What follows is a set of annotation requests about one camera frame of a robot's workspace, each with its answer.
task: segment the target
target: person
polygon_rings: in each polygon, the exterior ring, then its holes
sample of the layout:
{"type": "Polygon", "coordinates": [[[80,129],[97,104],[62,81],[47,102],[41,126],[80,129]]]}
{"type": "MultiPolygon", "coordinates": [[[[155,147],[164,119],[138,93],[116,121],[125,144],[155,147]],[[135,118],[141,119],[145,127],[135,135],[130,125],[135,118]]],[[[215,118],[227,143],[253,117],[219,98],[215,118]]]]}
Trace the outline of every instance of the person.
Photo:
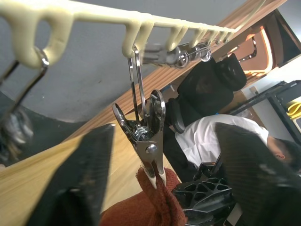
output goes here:
{"type": "Polygon", "coordinates": [[[301,169],[301,146],[269,136],[269,132],[253,120],[226,114],[203,117],[187,126],[182,134],[164,127],[163,152],[182,182],[192,181],[202,162],[215,162],[221,150],[214,131],[217,122],[240,126],[256,133],[280,161],[294,171],[301,169]]]}

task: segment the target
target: orange towel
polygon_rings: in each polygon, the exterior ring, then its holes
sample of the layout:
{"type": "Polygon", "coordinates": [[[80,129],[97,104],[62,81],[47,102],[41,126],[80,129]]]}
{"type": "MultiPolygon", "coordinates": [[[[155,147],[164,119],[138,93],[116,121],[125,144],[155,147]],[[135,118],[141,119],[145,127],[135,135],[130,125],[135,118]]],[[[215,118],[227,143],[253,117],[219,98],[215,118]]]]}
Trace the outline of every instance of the orange towel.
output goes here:
{"type": "Polygon", "coordinates": [[[156,172],[157,189],[154,189],[140,168],[136,176],[143,191],[103,212],[100,226],[184,226],[185,214],[171,193],[180,182],[172,170],[165,172],[166,187],[156,172]]]}

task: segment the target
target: cream plastic hanger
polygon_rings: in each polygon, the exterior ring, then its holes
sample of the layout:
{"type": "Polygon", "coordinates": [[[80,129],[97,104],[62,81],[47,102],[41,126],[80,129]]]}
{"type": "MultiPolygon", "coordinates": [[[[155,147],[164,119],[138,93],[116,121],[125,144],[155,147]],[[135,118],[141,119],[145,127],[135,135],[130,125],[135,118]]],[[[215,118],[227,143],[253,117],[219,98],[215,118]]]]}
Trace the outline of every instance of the cream plastic hanger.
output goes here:
{"type": "Polygon", "coordinates": [[[50,65],[55,64],[64,53],[74,21],[124,24],[126,36],[122,45],[125,57],[134,57],[132,46],[141,50],[153,27],[171,28],[166,49],[173,50],[182,40],[188,29],[195,34],[189,43],[196,46],[207,35],[207,41],[216,38],[216,43],[227,42],[264,4],[258,6],[247,16],[236,29],[193,23],[180,19],[153,16],[137,11],[127,11],[86,4],[70,0],[0,0],[0,16],[10,24],[13,37],[13,50],[20,63],[27,67],[39,68],[40,58],[35,51],[34,38],[39,21],[46,20],[51,27],[49,43],[43,50],[48,56],[50,65]]]}

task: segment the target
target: black hair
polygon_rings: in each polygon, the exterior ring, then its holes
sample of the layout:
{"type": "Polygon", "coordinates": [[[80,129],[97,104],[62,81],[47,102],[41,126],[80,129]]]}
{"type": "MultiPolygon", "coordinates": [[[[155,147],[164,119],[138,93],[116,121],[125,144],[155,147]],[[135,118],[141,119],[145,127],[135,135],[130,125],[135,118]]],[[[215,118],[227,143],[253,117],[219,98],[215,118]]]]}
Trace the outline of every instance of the black hair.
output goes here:
{"type": "Polygon", "coordinates": [[[286,162],[294,171],[298,172],[301,169],[301,146],[295,142],[276,138],[285,146],[284,155],[289,155],[290,161],[286,162]]]}

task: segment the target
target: wooden surface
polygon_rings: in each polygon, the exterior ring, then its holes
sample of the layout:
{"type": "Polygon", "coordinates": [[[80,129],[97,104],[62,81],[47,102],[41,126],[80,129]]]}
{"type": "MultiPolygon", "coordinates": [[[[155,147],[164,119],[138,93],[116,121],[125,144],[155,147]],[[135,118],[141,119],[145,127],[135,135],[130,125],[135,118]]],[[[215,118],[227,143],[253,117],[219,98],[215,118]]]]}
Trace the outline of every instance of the wooden surface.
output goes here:
{"type": "MultiPolygon", "coordinates": [[[[244,18],[252,11],[252,9],[258,4],[260,0],[247,0],[241,7],[236,9],[233,13],[231,13],[228,17],[226,17],[223,21],[221,21],[218,25],[229,28],[236,28],[240,25],[240,23],[244,20],[244,18]]],[[[262,8],[254,15],[254,17],[239,31],[236,35],[233,36],[235,38],[241,32],[245,31],[251,25],[256,23],[257,21],[264,18],[267,14],[278,8],[287,0],[267,0],[262,8]]],[[[180,77],[182,74],[190,70],[194,67],[198,62],[191,63],[184,69],[174,69],[169,67],[160,67],[151,74],[149,74],[145,79],[143,79],[143,87],[144,87],[144,95],[149,97],[151,92],[154,89],[162,89],[169,83],[171,83],[176,78],[180,77]]],[[[137,95],[138,104],[141,103],[139,93],[137,95]]],[[[133,101],[132,101],[132,91],[129,89],[125,94],[119,97],[116,102],[122,111],[126,114],[133,110],[133,101]]],[[[72,135],[70,135],[68,139],[74,138],[80,134],[86,133],[89,130],[104,125],[112,120],[114,120],[114,114],[111,110],[111,105],[106,107],[103,111],[101,111],[94,118],[89,120],[85,125],[75,131],[72,135]]]]}
{"type": "MultiPolygon", "coordinates": [[[[135,117],[132,113],[127,118],[135,117]]],[[[116,127],[103,210],[141,191],[135,177],[140,160],[117,122],[112,123],[116,127]]],[[[76,137],[0,171],[1,226],[24,225],[52,174],[81,139],[76,137]]],[[[171,168],[165,157],[163,164],[171,168]]]]}

